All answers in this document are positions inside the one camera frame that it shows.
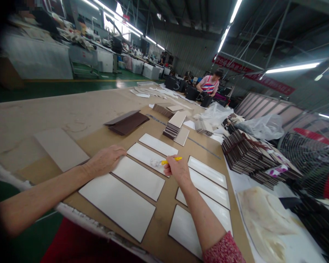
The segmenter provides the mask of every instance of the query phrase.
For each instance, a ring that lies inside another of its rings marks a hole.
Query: stack of brown panels
[[[236,130],[226,138],[222,143],[222,149],[231,170],[248,174],[252,179],[270,189],[273,189],[279,181],[284,182],[287,178],[302,177],[295,166],[288,161],[281,160],[283,155],[277,149],[262,143],[241,130]],[[265,173],[265,171],[281,164],[288,166],[288,171],[277,177]]]
[[[118,133],[119,135],[128,135],[141,124],[150,120],[144,114],[138,111],[130,111],[120,117],[117,117],[104,125],[110,125],[109,129]]]
[[[198,133],[204,133],[207,136],[212,136],[213,129],[212,129],[211,124],[209,124],[207,121],[198,120],[198,121],[195,121],[194,123],[195,123],[195,130]]]
[[[172,118],[175,114],[175,111],[171,111],[167,109],[167,107],[172,107],[174,104],[171,103],[157,103],[152,108],[154,111],[161,113],[162,115],[166,116],[167,118]]]
[[[163,135],[167,136],[170,139],[174,139],[185,121],[186,112],[185,111],[177,111],[176,114],[169,120],[166,128],[163,131]]]

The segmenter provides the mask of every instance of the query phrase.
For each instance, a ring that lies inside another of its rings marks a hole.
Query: striped shirt
[[[215,93],[218,90],[219,81],[212,81],[212,77],[210,75],[205,76],[201,81],[201,89],[207,93]]]

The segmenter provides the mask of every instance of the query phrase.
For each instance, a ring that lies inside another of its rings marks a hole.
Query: hand
[[[178,155],[167,156],[168,164],[164,166],[166,176],[174,176],[180,187],[192,183],[189,173],[189,167],[185,160],[176,161],[174,158]]]
[[[122,155],[127,155],[126,150],[121,146],[112,145],[100,150],[82,167],[91,180],[111,172],[118,164]]]

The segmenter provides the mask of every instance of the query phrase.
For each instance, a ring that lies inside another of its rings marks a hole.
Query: yellow pen
[[[179,161],[179,160],[182,159],[182,157],[175,157],[174,159],[175,159],[176,161]],[[165,164],[167,164],[167,163],[168,163],[167,160],[161,161],[161,164],[162,164],[162,165],[165,165]]]

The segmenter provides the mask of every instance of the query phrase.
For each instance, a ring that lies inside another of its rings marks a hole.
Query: woman's left hand
[[[111,172],[118,164],[122,155],[127,155],[126,150],[119,145],[112,145],[100,150],[82,167],[91,180]]]

